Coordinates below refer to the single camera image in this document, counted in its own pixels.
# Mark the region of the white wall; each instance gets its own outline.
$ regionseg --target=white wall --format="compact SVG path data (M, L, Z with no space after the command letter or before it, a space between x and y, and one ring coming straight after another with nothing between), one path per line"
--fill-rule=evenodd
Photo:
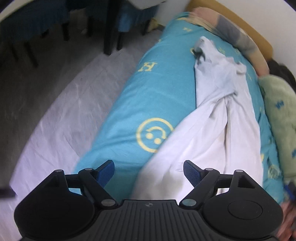
M156 19L166 25L184 11L189 0L167 0L161 4ZM232 10L264 38L274 49L274 59L285 64L296 76L296 11L284 0L218 0Z
M190 0L167 0L160 5L155 19L159 24L166 26L176 14L184 11L189 1Z

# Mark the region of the mattress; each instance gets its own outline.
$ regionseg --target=mattress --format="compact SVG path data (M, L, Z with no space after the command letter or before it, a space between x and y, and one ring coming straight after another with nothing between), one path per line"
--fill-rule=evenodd
M276 144L254 68L229 43L203 27L179 20L187 15L176 16L158 43L143 56L91 150L79 161L74 173L87 167L97 168L112 159L115 174L105 189L117 201L129 198L139 170L178 123L196 108L192 50L196 41L205 36L215 43L219 52L247 67L246 79L260 126L263 188L278 203L282 202L283 183Z

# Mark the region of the yellow smiley face print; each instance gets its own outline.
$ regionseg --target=yellow smiley face print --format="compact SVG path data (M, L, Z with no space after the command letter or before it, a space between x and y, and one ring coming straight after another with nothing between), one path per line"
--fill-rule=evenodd
M172 125L162 118L150 118L139 125L136 132L137 142L145 151L154 153L173 129Z

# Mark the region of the blue patterned fabric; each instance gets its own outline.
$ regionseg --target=blue patterned fabric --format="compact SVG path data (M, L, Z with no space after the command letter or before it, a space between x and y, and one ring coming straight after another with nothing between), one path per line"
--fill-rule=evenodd
M112 159L115 174L106 190L118 201L129 198L139 170L173 128L196 108L192 50L196 41L205 36L221 53L247 67L246 79L260 125L263 187L277 202L282 202L283 183L276 144L253 67L229 43L178 17L167 25L159 42L141 59L92 149L80 160L75 172L96 168Z
M86 7L86 14L106 22L108 0L88 0L89 5ZM139 10L131 5L129 2L124 1L119 12L117 29L119 32L128 32L133 26L144 23L145 21L154 17L158 6Z
M4 41L27 41L68 20L65 0L34 0L4 19L0 33Z

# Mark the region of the yellow headboard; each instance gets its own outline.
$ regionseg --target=yellow headboard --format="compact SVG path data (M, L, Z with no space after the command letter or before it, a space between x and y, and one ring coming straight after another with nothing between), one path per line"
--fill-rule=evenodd
M213 9L231 20L237 26L241 27L254 40L266 60L270 60L272 58L273 49L271 44L265 38L263 38L255 29L253 29L249 24L247 24L244 20L242 20L227 7L215 0L191 0L187 5L186 10L191 11L193 8L196 7L207 7Z

